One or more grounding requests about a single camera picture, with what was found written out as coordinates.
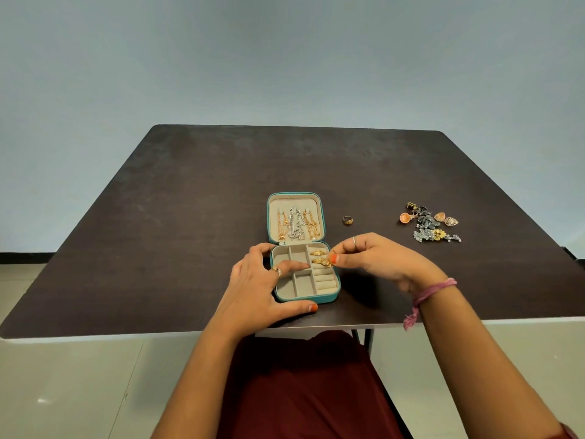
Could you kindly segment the pile of assorted earrings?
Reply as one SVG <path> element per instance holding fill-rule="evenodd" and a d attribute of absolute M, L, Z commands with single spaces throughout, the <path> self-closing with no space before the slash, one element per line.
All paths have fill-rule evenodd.
<path fill-rule="evenodd" d="M 399 215 L 399 223 L 407 225 L 414 222 L 413 238 L 419 242 L 457 242 L 462 239 L 457 234 L 448 233 L 445 228 L 452 228 L 459 221 L 443 212 L 433 214 L 425 206 L 418 206 L 412 202 L 406 205 L 406 211 Z"/>

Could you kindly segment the maroon skirt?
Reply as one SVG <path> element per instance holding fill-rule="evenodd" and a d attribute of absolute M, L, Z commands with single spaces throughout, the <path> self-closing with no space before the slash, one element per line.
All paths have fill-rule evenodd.
<path fill-rule="evenodd" d="M 344 331 L 247 337 L 223 396 L 217 439 L 405 439 L 365 347 Z"/>

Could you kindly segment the person's left forearm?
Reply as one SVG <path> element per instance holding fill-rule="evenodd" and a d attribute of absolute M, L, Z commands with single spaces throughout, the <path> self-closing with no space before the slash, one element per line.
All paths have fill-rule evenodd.
<path fill-rule="evenodd" d="M 213 317 L 197 340 L 150 439 L 216 439 L 238 343 L 255 329 Z"/>

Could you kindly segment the person's right hand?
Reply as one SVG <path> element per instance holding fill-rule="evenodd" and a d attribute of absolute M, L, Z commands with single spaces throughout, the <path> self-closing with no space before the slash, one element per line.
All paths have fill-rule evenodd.
<path fill-rule="evenodd" d="M 413 298 L 448 279 L 437 265 L 421 254 L 376 233 L 350 237 L 338 243 L 330 252 L 367 252 L 368 268 L 365 271 L 392 281 Z"/>

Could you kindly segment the person's left hand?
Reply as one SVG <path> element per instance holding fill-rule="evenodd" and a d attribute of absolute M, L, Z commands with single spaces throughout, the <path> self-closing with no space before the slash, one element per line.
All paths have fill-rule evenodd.
<path fill-rule="evenodd" d="M 264 258 L 275 248 L 260 243 L 233 266 L 229 285 L 209 323 L 237 341 L 264 330 L 284 319 L 274 319 L 273 289 L 278 280 L 290 272 L 307 269 L 307 263 L 283 260 L 275 269 L 266 269 Z"/>

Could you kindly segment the person's right forearm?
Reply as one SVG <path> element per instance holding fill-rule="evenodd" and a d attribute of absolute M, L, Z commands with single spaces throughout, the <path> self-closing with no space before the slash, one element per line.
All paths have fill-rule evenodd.
<path fill-rule="evenodd" d="M 572 439 L 448 279 L 413 299 L 469 439 Z"/>

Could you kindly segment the teal jewelry box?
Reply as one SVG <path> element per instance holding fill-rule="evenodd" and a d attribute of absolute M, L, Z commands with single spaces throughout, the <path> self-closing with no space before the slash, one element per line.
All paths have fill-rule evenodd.
<path fill-rule="evenodd" d="M 325 242 L 326 225 L 320 197 L 313 192 L 278 192 L 267 201 L 268 239 L 275 244 L 270 265 L 283 260 L 307 263 L 309 268 L 290 272 L 273 290 L 279 302 L 312 300 L 333 302 L 341 289 L 333 266 L 324 265 L 330 251 Z"/>

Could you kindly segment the black table leg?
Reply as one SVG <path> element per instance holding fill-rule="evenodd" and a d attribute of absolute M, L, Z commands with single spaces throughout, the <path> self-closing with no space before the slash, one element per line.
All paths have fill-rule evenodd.
<path fill-rule="evenodd" d="M 351 336 L 353 339 L 364 347 L 369 357 L 371 358 L 373 343 L 374 343 L 374 328 L 365 329 L 351 329 Z"/>

